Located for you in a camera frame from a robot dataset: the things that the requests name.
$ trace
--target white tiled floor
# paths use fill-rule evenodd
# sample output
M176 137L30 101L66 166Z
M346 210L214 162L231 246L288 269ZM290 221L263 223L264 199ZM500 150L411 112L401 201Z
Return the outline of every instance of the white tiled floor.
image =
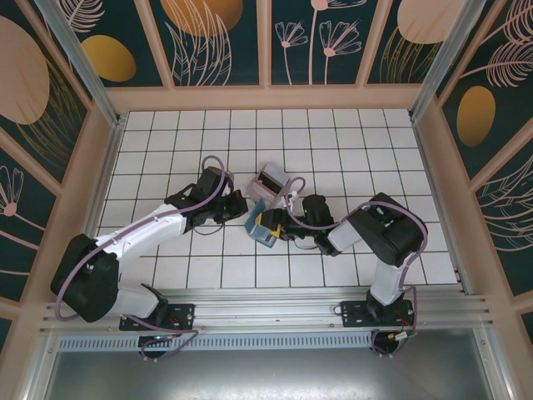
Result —
M429 229L426 253L407 273L414 284L455 283L436 205L405 110L240 110L132 112L102 213L99 234L112 232L195 183L215 154L244 189L265 163L307 180L304 195L327 197L331 214L383 191L418 214ZM323 257L311 241L253 242L247 217L201 236L165 242L127 268L121 280L168 288L278 288L370 285L376 256L363 242ZM216 227L200 227L200 233Z

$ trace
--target white tile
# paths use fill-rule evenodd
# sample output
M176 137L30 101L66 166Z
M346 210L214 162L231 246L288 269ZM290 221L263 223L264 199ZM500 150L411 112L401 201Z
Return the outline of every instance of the white tile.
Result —
M204 111L182 111L178 129L203 129Z
M132 111L127 117L127 131L143 131L152 128L153 111Z
M376 193L383 192L388 196L403 196L403 187L398 172L372 172L372 181Z
M383 110L359 110L362 127L386 127Z
M311 148L311 142L309 141L309 129L283 129L283 147L285 149Z
M219 288L222 274L222 257L191 257L188 288Z
M333 110L337 128L358 128L361 126L357 110Z
M143 175L137 198L165 198L167 196L169 178L168 174Z
M288 256L258 256L256 262L258 288L289 287Z
M357 286L356 260L353 254L323 257L326 286Z
M411 120L407 110L383 110L389 127L410 127Z
M281 128L281 110L257 110L258 128Z
M212 233L209 236L202 236L197 232L192 233L191 255L193 256L220 256L222 255L222 240L224 229L214 233L220 226L197 227L196 231L203 234Z
M338 148L336 131L332 127L311 128L311 146L315 148Z
M147 152L142 173L169 173L172 152Z
M256 253L258 256L261 255L287 255L289 253L287 242L282 240L276 240L274 246L267 247L259 242L256 242Z
M202 147L203 131L177 131L175 150L197 150Z
M417 258L407 270L405 285L425 285L426 277L424 277L424 270L422 269L422 263Z
M312 172L311 150L286 150L285 170L288 173Z
M256 152L231 151L228 169L233 173L254 173L256 171Z
M367 148L391 148L391 139L386 127L364 127L363 137Z
M428 284L457 283L450 254L447 252L427 252L421 257Z
M300 209L294 210L294 214L301 216L303 211ZM320 254L320 249L315 244L315 239L312 237L305 237L303 239L297 238L295 242L289 243L289 254Z
M401 182L406 196L409 195L431 195L430 184L427 182L425 172L405 172L400 171Z
M365 148L363 131L360 127L338 128L336 136L339 148Z
M132 221L135 200L108 200L103 212L103 227L124 227Z
M318 172L341 171L338 150L313 150L313 169Z
M137 200L135 203L135 212L133 213L133 221L153 213L162 203L163 201L161 200Z
M232 129L230 134L230 150L255 150L255 129Z
M206 111L204 129L228 129L230 127L230 110Z
M153 287L161 289L183 289L187 287L189 257L158 257Z
M283 149L282 129L257 129L258 149Z
M394 148L417 148L415 133L411 127L389 127Z
M422 219L425 223L439 222L439 214L436 211L432 196L408 196L409 210Z
M333 110L307 110L311 128L334 128Z
M121 152L145 152L150 131L126 131L120 147Z
M248 236L244 227L225 227L224 256L255 254L256 243Z
M203 131L202 151L227 150L230 142L228 129L206 129Z
M255 257L226 257L222 266L223 288L254 288L256 286Z
M296 178L296 177L302 177L306 180L306 186L303 189L303 192L300 193L300 197L304 198L305 196L309 196L310 194L315 194L315 176L312 172L293 172L287 174L290 179ZM298 190L300 188L301 182L295 182L294 187L291 189Z
M198 173L200 152L174 152L172 173Z
M341 172L316 172L315 184L322 196L345 196Z
M227 155L228 155L228 151L227 150L206 150L206 151L203 151L202 154L200 155L200 162L198 163L198 172L202 171L202 161L207 156L215 156L215 157L220 158L221 161L224 163L224 168L227 170ZM210 165L212 165L213 167L217 167L217 168L220 167L218 162L216 160L212 160L212 159L207 160L206 167L209 167Z
M397 171L396 159L391 148L369 148L366 150L371 171Z
M256 171L261 171L268 163L272 163L278 167L280 171L284 171L285 162L283 161L283 150L257 150Z
M180 192L187 185L196 182L198 182L198 174L196 173L171 175L170 182L168 183L167 197Z
M307 110L283 110L284 128L307 128Z
M173 237L159 245L158 256L188 256L191 253L192 234Z
M447 252L446 240L442 227L438 222L430 222L427 226L427 252Z
M342 149L341 163L343 171L370 171L365 149Z
M153 270L156 267L154 257L140 257L122 270L120 286L140 286L141 283L152 285Z
M115 175L107 195L108 200L134 199L137 197L140 175Z
M391 196L391 199L400 204L403 208L407 208L407 200L405 196Z
M291 286L309 288L324 286L322 256L289 256L291 266Z
M396 148L394 153L400 171L424 171L422 157L417 148Z
M179 117L179 111L156 111L156 116L153 118L152 130L171 129L175 131Z
M330 214L336 222L341 221L348 214L346 197L328 197L326 204L330 208Z
M176 141L176 131L152 131L150 142L148 143L149 152L171 152L174 150Z
M115 165L115 174L141 173L144 156L144 152L120 152Z
M233 110L232 111L232 129L233 128L255 128L256 127L256 110Z
M371 286L376 275L377 257L375 254L356 254L357 275L361 286Z
M371 174L368 172L344 172L347 196L374 196Z

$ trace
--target black mounting plate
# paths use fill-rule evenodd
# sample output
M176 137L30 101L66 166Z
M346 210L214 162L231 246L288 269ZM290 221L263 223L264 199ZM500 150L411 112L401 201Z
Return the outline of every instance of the black mounting plate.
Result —
M391 310L391 312L385 315L382 322L376 321L367 311L366 300L361 300L360 302L341 302L340 307L341 311L339 315L342 318L342 326L344 328L401 327L401 318L398 316L398 313L411 325L415 321L411 300L396 301L394 310Z
M170 317L176 319L179 323L179 330L192 329L192 323L194 322L194 304L168 304L168 316L163 322L161 328L165 329L177 329L171 321ZM146 323L150 323L147 319L142 319ZM138 323L132 321L129 318L121 319L118 329L124 332L131 331L150 331L147 327L143 327Z

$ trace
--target blue object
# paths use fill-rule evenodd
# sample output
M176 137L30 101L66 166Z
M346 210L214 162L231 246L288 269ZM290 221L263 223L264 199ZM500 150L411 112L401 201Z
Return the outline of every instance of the blue object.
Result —
M272 236L270 230L266 227L256 224L256 219L263 211L265 211L265 203L260 200L255 208L250 212L250 217L244 224L244 228L248 232L248 236L256 242L272 248L276 242L276 237Z

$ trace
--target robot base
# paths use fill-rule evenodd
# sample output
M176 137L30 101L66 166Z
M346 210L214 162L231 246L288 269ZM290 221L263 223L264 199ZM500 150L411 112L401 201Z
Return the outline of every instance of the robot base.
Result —
M179 323L179 327L175 326L173 321ZM145 323L153 324L151 318L142 319ZM167 317L163 320L160 328L176 329L176 330L190 330L194 322L194 304L168 304ZM129 318L123 318L118 325L118 329L124 332L131 331L150 331L151 329L143 327Z
M398 299L386 306L381 318L376 319L369 311L369 302L341 302L341 317L344 328L401 327L402 318L413 324L415 316L411 300Z

